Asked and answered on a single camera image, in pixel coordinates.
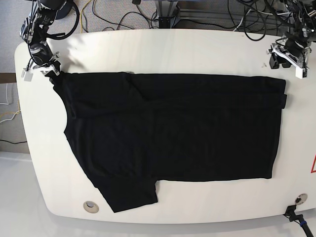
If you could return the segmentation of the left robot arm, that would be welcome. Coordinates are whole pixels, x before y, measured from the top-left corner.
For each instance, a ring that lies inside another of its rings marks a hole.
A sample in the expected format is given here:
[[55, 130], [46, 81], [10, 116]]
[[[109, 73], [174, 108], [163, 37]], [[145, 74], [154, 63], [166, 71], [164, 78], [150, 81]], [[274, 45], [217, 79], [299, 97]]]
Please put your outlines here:
[[272, 43], [268, 50], [271, 69], [296, 67], [305, 74], [308, 70], [308, 57], [311, 44], [316, 41], [316, 2], [314, 0], [283, 0], [288, 13], [287, 19], [281, 18], [268, 1], [267, 9], [288, 30]]

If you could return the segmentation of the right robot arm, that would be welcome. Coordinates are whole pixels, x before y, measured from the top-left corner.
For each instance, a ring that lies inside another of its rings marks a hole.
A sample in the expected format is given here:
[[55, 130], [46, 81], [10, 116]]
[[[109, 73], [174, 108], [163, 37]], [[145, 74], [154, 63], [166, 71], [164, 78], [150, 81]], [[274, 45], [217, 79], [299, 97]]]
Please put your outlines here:
[[[68, 33], [49, 34], [49, 27], [58, 18], [60, 11], [76, 13], [74, 26]], [[33, 0], [29, 16], [24, 20], [20, 30], [20, 37], [27, 44], [30, 60], [23, 69], [21, 77], [24, 81], [31, 81], [35, 72], [43, 75], [60, 75], [60, 53], [53, 53], [47, 43], [47, 39], [64, 40], [71, 36], [80, 21], [80, 12], [76, 3], [72, 0]]]

